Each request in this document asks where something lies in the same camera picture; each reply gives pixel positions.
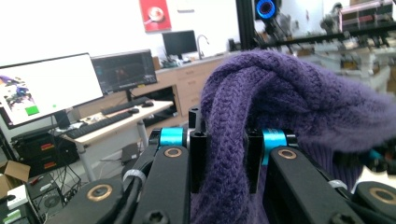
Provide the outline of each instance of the blue ring light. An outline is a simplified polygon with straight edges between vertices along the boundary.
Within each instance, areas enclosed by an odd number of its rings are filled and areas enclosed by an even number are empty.
[[[266,12],[266,13],[261,12],[262,5],[264,5],[264,4],[271,5],[271,9],[269,12]],[[261,0],[256,6],[256,11],[262,19],[268,20],[268,19],[271,19],[275,15],[275,11],[276,11],[275,8],[276,8],[276,6],[273,1]]]

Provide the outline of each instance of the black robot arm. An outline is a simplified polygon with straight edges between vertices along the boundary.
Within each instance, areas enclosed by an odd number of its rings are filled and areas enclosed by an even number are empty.
[[[47,223],[190,223],[190,195],[199,193],[205,181],[210,139],[200,115],[199,107],[190,110],[189,129],[155,129],[132,168],[122,172],[122,180],[87,184]],[[273,147],[269,133],[283,134],[287,144]],[[263,194],[271,223],[396,222],[396,189],[365,182],[351,194],[299,150],[290,131],[247,130],[247,140],[250,193]],[[265,158],[265,190],[259,192]]]

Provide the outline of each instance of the power strip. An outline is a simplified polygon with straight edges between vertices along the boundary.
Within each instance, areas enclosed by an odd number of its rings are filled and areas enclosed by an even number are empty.
[[[28,202],[26,187],[24,185],[20,185],[15,189],[9,190],[7,195],[15,195],[14,200],[7,202],[7,207],[9,210],[14,209]]]

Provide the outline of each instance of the white cable tie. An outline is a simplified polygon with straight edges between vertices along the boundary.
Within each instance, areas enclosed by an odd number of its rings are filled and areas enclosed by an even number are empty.
[[[337,179],[331,180],[331,181],[329,181],[329,184],[330,184],[330,186],[332,186],[332,188],[334,188],[334,189],[344,188],[344,189],[347,190],[347,185],[346,185],[343,181],[341,181],[341,180],[337,180]]]
[[[147,178],[146,178],[146,175],[145,175],[143,172],[141,172],[141,171],[139,171],[139,170],[135,170],[135,169],[127,171],[127,172],[125,173],[125,175],[124,175],[122,181],[125,181],[125,179],[126,179],[128,176],[130,176],[130,175],[139,177],[140,180],[142,180],[142,185],[144,185],[144,184],[146,183],[146,179],[147,179]]]

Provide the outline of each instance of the keyboard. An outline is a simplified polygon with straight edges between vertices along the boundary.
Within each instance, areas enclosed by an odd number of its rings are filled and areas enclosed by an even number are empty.
[[[133,99],[131,102],[128,102],[128,103],[125,103],[125,104],[122,104],[122,105],[116,105],[116,106],[112,106],[112,107],[109,107],[109,108],[102,109],[101,112],[102,112],[103,115],[116,113],[118,111],[134,107],[136,105],[142,105],[147,100],[149,100],[148,97],[142,96],[142,97]]]
[[[93,133],[99,129],[105,128],[106,126],[116,123],[120,120],[127,119],[131,117],[132,114],[128,112],[124,113],[119,113],[118,115],[115,115],[111,118],[106,118],[106,119],[101,119],[96,121],[95,123],[79,127],[78,129],[71,130],[70,132],[67,132],[66,135],[70,138],[76,139],[80,138],[81,136],[88,134],[88,133]]]

